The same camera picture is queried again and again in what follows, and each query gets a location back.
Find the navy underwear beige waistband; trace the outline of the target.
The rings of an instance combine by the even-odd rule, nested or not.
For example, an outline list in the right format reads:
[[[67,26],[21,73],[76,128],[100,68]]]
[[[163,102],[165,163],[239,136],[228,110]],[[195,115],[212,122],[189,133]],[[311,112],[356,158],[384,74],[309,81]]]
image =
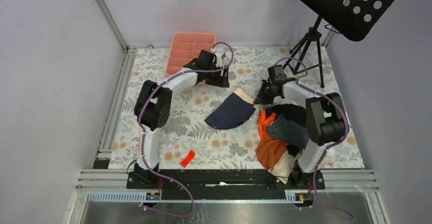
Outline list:
[[[249,120],[255,111],[253,99],[241,88],[237,88],[204,122],[217,130],[233,129]]]

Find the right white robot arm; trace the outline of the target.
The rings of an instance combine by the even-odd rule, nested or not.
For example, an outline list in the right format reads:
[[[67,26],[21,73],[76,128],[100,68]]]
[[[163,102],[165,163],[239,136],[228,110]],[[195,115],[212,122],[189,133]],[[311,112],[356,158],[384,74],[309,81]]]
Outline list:
[[[288,78],[282,65],[268,68],[268,79],[262,81],[254,104],[272,104],[276,97],[288,97],[305,109],[305,127],[309,141],[294,163],[288,181],[296,188],[316,186],[316,176],[327,151],[342,143],[349,125],[338,93],[322,94]]]

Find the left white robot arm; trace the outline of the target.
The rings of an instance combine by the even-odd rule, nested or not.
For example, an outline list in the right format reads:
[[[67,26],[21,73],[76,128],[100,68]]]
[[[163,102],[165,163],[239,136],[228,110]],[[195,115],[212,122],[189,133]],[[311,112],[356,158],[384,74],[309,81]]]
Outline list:
[[[170,77],[158,82],[147,80],[143,83],[134,108],[142,132],[139,156],[133,172],[144,188],[151,189],[158,182],[154,171],[159,164],[159,135],[169,119],[172,97],[201,82],[215,87],[229,87],[229,66],[223,65],[225,60],[224,51],[202,50],[197,58],[186,63]]]

